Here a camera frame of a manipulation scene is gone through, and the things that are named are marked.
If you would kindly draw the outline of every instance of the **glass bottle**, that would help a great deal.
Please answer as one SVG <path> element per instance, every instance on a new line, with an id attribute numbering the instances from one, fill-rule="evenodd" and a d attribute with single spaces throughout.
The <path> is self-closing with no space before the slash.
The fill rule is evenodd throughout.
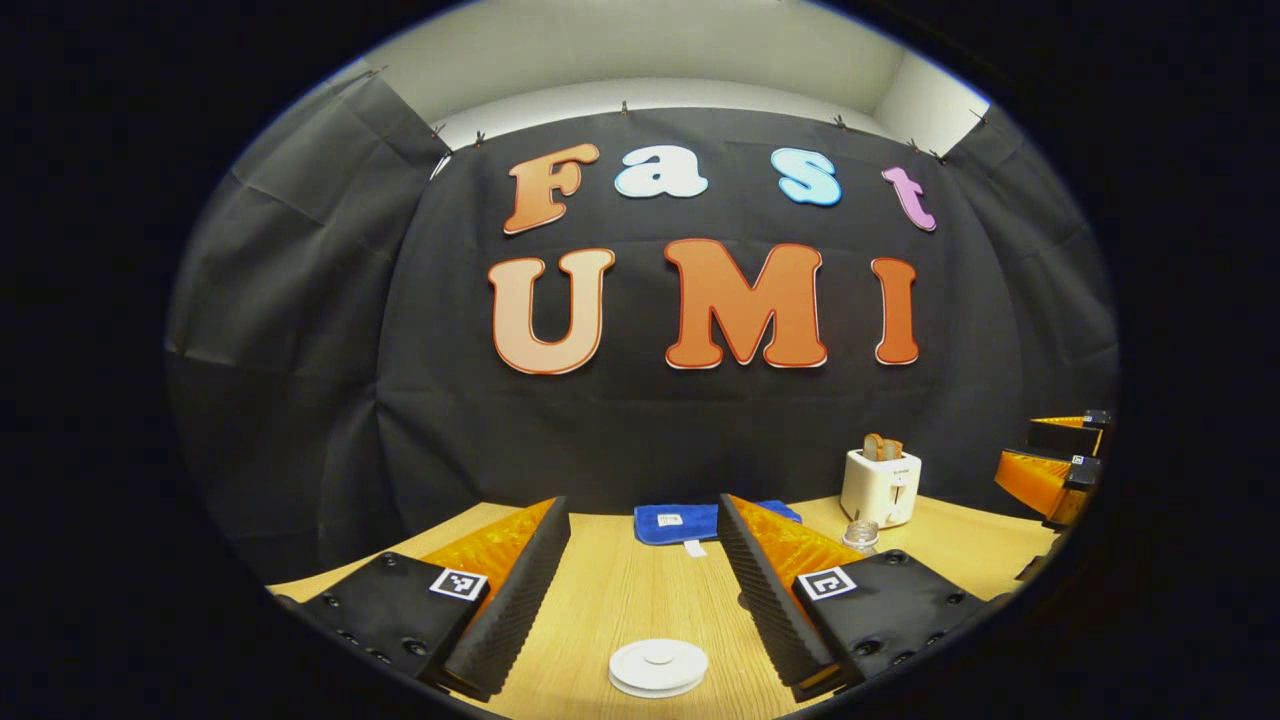
<path id="1" fill-rule="evenodd" d="M 879 541 L 879 524 L 874 520 L 854 520 L 845 530 L 845 537 L 840 542 L 856 550 L 863 555 L 876 555 L 876 543 Z"/>

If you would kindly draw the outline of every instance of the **blue towel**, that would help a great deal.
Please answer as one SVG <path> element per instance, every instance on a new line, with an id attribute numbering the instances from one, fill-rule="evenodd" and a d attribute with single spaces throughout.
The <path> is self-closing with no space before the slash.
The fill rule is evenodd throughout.
<path id="1" fill-rule="evenodd" d="M 800 515 L 778 502 L 756 502 L 783 518 L 800 523 Z M 716 537 L 716 505 L 641 505 L 636 507 L 636 539 L 645 544 L 671 544 Z"/>

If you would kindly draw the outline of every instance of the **black backdrop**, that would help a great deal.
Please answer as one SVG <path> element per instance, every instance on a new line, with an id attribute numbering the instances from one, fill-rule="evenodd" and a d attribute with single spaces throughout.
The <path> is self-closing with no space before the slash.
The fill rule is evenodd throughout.
<path id="1" fill-rule="evenodd" d="M 1114 407 L 1115 318 L 1092 232 L 998 109 L 940 163 L 901 143 L 763 111 L 658 109 L 443 145 L 357 64 L 305 97 L 236 164 L 195 233 L 166 346 L 192 471 L 269 582 L 306 577 L 477 501 L 567 495 L 575 511 L 838 495 L 868 432 L 924 461 L 920 492 L 1028 515 L 992 477 L 1027 418 Z M 584 142 L 563 218 L 508 237 L 512 167 Z M 637 147 L 694 151 L 709 187 L 632 199 Z M 326 150 L 315 152 L 315 147 Z M 771 154 L 822 152 L 841 200 L 796 204 Z M 937 222 L 916 228 L 881 172 L 900 167 Z M 663 247 L 724 243 L 746 278 L 769 250 L 822 252 L 824 365 L 677 370 L 680 278 Z M 531 377 L 494 350 L 497 263 L 538 258 L 532 325 L 568 329 L 570 251 L 607 247 L 599 350 Z M 910 365 L 877 363 L 876 258 L 911 264 Z M 713 338 L 726 348 L 718 328 Z"/>

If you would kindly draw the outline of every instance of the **table surface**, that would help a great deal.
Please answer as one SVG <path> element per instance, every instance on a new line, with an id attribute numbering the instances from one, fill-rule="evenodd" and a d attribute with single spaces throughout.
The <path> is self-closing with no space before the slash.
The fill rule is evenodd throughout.
<path id="1" fill-rule="evenodd" d="M 791 503 L 804 524 L 838 538 L 849 524 L 838 497 Z M 419 557 L 518 510 L 479 503 L 390 548 Z M 516 720 L 593 717 L 773 719 L 829 697 L 797 703 L 778 680 L 718 542 L 705 557 L 684 544 L 635 539 L 631 515 L 570 514 L 571 538 L 502 693 L 479 705 Z M 918 497 L 911 521 L 881 530 L 878 550 L 900 548 L 970 594 L 989 600 L 1048 552 L 1052 530 L 1036 520 L 995 515 Z M 269 585 L 305 602 L 369 559 L 311 578 Z M 707 652 L 705 679 L 673 698 L 627 696 L 608 679 L 609 657 L 625 644 L 675 638 Z"/>

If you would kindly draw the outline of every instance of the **orange plastic part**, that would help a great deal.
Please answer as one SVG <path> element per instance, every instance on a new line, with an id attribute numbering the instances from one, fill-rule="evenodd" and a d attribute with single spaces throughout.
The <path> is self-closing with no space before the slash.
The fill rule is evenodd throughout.
<path id="1" fill-rule="evenodd" d="M 1048 423 L 1050 425 L 1062 425 L 1064 428 L 1083 428 L 1084 415 L 1078 418 L 1036 418 L 1033 423 Z"/>
<path id="2" fill-rule="evenodd" d="M 420 557 L 420 560 L 431 565 L 439 565 L 440 568 L 462 570 L 463 573 L 477 573 L 489 578 L 489 594 L 480 602 L 480 609 L 476 610 L 475 616 L 471 619 L 475 623 L 476 618 L 484 615 L 485 609 L 489 607 L 489 602 L 502 589 L 503 583 L 507 582 L 507 575 L 511 574 L 511 569 L 516 565 L 520 553 L 529 544 L 529 538 L 534 537 L 534 533 L 538 532 L 538 525 L 541 524 L 543 518 L 547 516 L 547 511 L 550 510 L 556 498 L 544 500 L 538 505 L 526 507 L 492 525 L 481 528 L 465 538 L 429 552 Z"/>
<path id="3" fill-rule="evenodd" d="M 863 553 L 772 510 L 732 495 L 730 500 L 733 501 L 733 507 L 742 516 L 751 537 L 760 544 L 769 566 L 782 582 L 782 587 L 787 588 L 787 594 L 791 596 L 801 614 L 804 614 L 804 606 L 800 605 L 791 589 L 796 575 L 817 573 L 863 559 Z"/>
<path id="4" fill-rule="evenodd" d="M 1065 460 L 1004 451 L 996 466 L 996 483 L 1032 510 L 1050 516 L 1062 500 L 1062 483 L 1071 470 Z"/>

